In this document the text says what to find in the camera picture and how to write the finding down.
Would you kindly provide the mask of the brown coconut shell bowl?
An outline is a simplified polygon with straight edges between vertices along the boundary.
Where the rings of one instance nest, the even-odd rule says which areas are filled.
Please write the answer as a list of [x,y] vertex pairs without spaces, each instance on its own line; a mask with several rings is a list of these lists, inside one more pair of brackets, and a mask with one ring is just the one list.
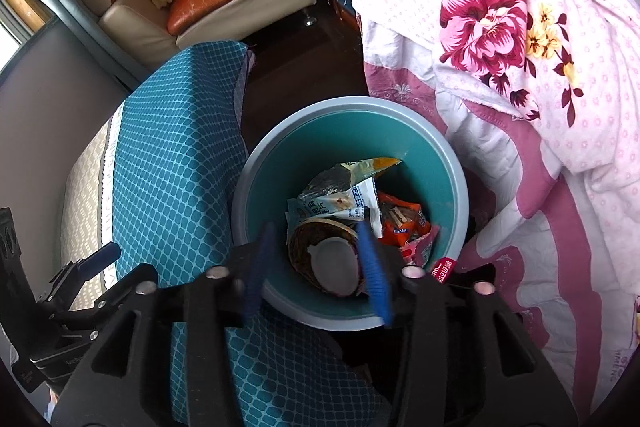
[[357,233],[341,222],[308,219],[296,225],[288,239],[288,258],[294,270],[319,291],[352,297],[363,284],[357,243]]

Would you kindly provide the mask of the light blue oatmeal packet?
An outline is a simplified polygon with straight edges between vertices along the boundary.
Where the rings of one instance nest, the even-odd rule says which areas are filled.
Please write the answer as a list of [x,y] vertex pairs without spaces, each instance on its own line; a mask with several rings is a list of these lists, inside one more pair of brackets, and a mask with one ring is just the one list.
[[363,221],[366,216],[369,216],[374,236],[381,239],[381,210],[373,178],[366,179],[347,191],[320,196],[307,202],[299,198],[288,199],[288,209],[285,213],[286,236],[291,237],[295,228],[309,219],[355,222]]

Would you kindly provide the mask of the teal round trash bin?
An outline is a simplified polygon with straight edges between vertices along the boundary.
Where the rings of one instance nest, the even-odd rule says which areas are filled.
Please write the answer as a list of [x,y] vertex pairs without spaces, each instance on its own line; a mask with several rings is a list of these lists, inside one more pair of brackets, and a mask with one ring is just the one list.
[[262,296],[285,317],[333,332],[375,329],[383,321],[366,297],[334,297],[297,272],[288,257],[296,225],[310,218],[351,225],[370,214],[375,194],[422,204],[437,227],[426,271],[447,279],[464,243],[469,193],[462,167],[441,130],[399,103],[342,97],[307,106],[277,124],[245,163],[231,225],[242,245],[263,225],[277,228],[279,251]]

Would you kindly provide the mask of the pink snack wrapper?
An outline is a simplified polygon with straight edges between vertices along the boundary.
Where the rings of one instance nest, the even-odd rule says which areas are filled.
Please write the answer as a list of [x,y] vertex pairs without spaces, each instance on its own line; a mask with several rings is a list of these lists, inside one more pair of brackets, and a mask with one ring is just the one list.
[[433,245],[439,233],[439,226],[432,225],[430,231],[409,241],[399,248],[402,259],[407,265],[425,268],[431,258]]

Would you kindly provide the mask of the orange snack wrapper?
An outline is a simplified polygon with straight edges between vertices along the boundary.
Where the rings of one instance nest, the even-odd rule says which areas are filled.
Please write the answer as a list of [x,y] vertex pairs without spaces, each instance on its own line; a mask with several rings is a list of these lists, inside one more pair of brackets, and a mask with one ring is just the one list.
[[378,193],[382,221],[381,243],[403,247],[431,231],[419,203],[410,203],[395,196]]

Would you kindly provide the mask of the silver crumpled wrapper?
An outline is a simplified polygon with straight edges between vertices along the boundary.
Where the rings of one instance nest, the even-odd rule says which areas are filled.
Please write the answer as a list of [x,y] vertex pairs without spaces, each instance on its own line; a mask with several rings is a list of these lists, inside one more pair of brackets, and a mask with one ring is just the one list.
[[301,201],[307,202],[337,192],[344,192],[360,182],[378,176],[385,170],[401,163],[400,158],[367,158],[356,162],[337,163],[309,181],[305,189],[298,195]]

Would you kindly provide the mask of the teal checkered table cloth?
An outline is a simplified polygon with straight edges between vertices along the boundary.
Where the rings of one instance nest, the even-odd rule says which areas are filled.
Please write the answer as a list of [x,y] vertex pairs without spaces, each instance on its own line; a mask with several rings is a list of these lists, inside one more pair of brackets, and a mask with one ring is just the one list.
[[[160,285],[176,286],[229,257],[252,61],[235,40],[200,43],[122,102],[112,193],[119,277],[148,263]],[[381,397],[307,326],[261,313],[226,340],[246,425],[369,426],[380,413]]]

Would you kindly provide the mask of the pink floral bed quilt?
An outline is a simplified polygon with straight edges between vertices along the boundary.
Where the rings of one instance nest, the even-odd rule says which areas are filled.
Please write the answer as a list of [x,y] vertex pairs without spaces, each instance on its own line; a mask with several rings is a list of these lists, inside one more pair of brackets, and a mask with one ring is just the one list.
[[468,174],[483,265],[588,417],[639,343],[639,0],[352,0],[372,96]]

